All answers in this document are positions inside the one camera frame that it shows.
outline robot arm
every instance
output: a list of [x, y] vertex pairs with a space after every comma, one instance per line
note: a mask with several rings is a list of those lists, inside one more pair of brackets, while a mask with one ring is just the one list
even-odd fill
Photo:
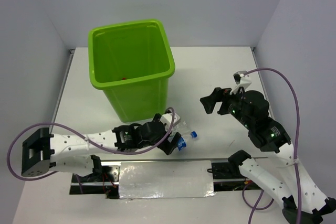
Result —
[[[96, 134], [86, 135], [97, 145], [119, 152], [135, 152], [153, 146], [166, 133], [172, 122], [172, 113], [157, 114], [151, 122], [122, 125]], [[180, 117], [175, 114], [174, 126]], [[181, 135], [168, 136], [158, 148], [170, 155]], [[108, 153], [77, 135], [50, 134], [49, 128], [38, 129], [23, 142], [22, 176], [35, 177], [48, 171], [70, 172], [79, 176], [101, 173], [100, 158], [94, 154]]]
[[[215, 104], [221, 102], [222, 105], [217, 113], [219, 115], [231, 114], [248, 130], [248, 136], [253, 144], [262, 152], [269, 154], [269, 159], [284, 180], [281, 189], [288, 190], [281, 196], [285, 199], [285, 204], [282, 204], [283, 214], [289, 223], [295, 223], [297, 214], [298, 193], [294, 168], [294, 162], [296, 162], [301, 178], [302, 223], [320, 223], [322, 215], [336, 209], [336, 201], [328, 198], [316, 186], [299, 159], [293, 160], [293, 145], [290, 137], [280, 123], [269, 117], [269, 103], [263, 94], [255, 90], [245, 91], [251, 83], [249, 76], [245, 76], [242, 71], [235, 73], [234, 79], [237, 86], [226, 89], [215, 88], [211, 95], [201, 98], [206, 113], [212, 113]], [[252, 162], [249, 159], [250, 157], [247, 156], [236, 163], [240, 173], [253, 180], [281, 206], [283, 199], [280, 199], [279, 194], [273, 191], [273, 188], [277, 189], [275, 185], [278, 182], [265, 171], [258, 176], [248, 173], [254, 170], [249, 167]]]

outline green plastic container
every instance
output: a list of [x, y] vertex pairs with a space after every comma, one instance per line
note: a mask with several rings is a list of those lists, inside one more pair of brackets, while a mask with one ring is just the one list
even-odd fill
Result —
[[163, 113], [175, 63], [161, 22], [141, 20], [90, 31], [89, 70], [92, 85], [104, 91], [122, 122]]

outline white plastic cover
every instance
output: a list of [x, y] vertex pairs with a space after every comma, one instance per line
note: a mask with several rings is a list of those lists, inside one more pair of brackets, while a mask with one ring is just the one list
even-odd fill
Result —
[[200, 198], [215, 195], [210, 161], [121, 163], [121, 199]]

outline white wall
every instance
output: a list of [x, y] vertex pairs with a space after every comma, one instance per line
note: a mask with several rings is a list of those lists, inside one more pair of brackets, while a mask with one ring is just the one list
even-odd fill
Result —
[[70, 48], [94, 27], [157, 18], [172, 46], [255, 46], [279, 0], [41, 0]]
[[[299, 99], [299, 155], [317, 185], [336, 197], [336, 0], [281, 0], [257, 45], [261, 67], [274, 67], [292, 82]], [[264, 74], [275, 116], [295, 132], [294, 101], [275, 74]], [[324, 222], [335, 223], [336, 213]]]
[[[37, 0], [0, 0], [0, 222], [12, 223], [24, 183], [6, 166], [23, 128], [50, 121], [68, 52]], [[12, 161], [20, 172], [20, 143]]]

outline white table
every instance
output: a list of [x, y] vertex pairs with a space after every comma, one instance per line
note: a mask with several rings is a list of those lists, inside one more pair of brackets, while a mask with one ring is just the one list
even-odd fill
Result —
[[[176, 72], [170, 79], [167, 106], [173, 106], [198, 132], [198, 140], [171, 156], [153, 150], [139, 156], [101, 157], [105, 160], [223, 159], [241, 148], [254, 157], [263, 157], [248, 139], [244, 127], [229, 115], [207, 115], [199, 102], [200, 97], [209, 95], [215, 87], [232, 86], [234, 72], [256, 68], [250, 48], [173, 47], [172, 52]], [[250, 88], [263, 92], [259, 75], [252, 74], [251, 78]], [[56, 122], [82, 133], [101, 132], [121, 124], [103, 92], [95, 90], [89, 82], [87, 48], [76, 49]], [[102, 195], [69, 195], [70, 177], [71, 174], [58, 173], [26, 182], [14, 223], [242, 224], [247, 223], [250, 213], [241, 191], [219, 192], [207, 198], [106, 200]], [[246, 195], [254, 203], [259, 192], [248, 191]], [[265, 196], [260, 205], [269, 200]], [[253, 223], [287, 222], [274, 204], [266, 211], [255, 213]]]

